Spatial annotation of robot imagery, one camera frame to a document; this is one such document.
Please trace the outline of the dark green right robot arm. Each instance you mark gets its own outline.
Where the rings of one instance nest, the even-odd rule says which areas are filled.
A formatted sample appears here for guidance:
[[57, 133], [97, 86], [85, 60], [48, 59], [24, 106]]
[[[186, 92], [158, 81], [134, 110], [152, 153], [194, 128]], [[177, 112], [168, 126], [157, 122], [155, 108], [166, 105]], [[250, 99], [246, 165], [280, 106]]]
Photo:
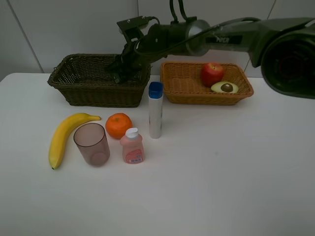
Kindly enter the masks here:
[[205, 55], [209, 50], [245, 52], [260, 68], [267, 85], [293, 97], [315, 96], [315, 20], [239, 18], [210, 26], [191, 17], [168, 25], [156, 23], [148, 33], [150, 17], [118, 22], [126, 45], [107, 67], [114, 82], [124, 83], [143, 67], [168, 55]]

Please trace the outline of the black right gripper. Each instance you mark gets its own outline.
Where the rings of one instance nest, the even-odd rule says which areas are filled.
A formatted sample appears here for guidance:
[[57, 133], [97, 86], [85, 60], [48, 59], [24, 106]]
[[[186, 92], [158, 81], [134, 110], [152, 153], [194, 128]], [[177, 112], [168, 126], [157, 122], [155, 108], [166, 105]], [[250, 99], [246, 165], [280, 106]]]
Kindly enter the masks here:
[[144, 68], [151, 69], [149, 56], [147, 53], [150, 46], [147, 47], [146, 36], [140, 38], [133, 37], [126, 40], [121, 54], [115, 56], [115, 71], [140, 71]]

